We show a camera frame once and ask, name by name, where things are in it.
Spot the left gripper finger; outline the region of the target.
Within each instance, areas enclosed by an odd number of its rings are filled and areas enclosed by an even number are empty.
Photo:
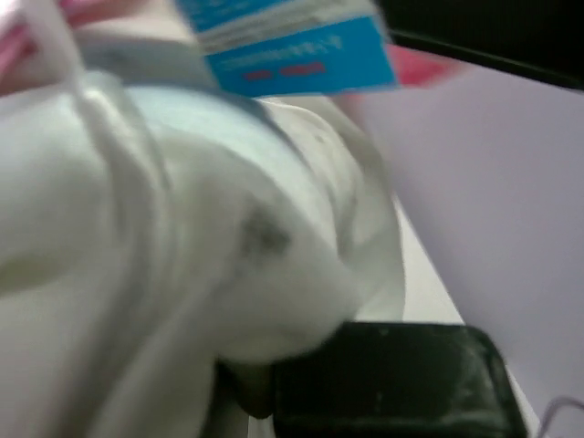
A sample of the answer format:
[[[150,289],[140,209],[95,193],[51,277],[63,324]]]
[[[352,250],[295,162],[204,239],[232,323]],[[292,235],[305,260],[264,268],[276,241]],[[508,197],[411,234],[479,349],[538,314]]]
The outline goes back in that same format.
[[[527,436],[499,351],[469,326],[347,323],[273,377],[278,437]]]

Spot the white pillow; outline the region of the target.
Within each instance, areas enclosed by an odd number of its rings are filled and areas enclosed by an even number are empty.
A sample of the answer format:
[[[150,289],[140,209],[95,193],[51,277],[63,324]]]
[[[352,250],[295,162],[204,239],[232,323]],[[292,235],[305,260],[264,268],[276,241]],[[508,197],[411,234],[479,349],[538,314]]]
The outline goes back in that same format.
[[[197,46],[90,65],[65,6],[1,35],[1,434],[244,437],[269,368],[403,317],[383,159],[337,97],[239,97]]]

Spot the pink pillowcase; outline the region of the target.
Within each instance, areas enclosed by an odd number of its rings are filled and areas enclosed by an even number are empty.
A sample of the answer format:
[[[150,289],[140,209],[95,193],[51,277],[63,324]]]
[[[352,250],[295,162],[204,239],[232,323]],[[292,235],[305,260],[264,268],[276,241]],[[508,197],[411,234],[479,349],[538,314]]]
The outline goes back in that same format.
[[[193,34],[169,1],[60,1],[79,42],[171,42],[197,45]],[[398,80],[406,87],[426,86],[460,70],[445,57],[387,46]],[[37,88],[56,80],[25,24],[19,1],[1,3],[1,93]]]

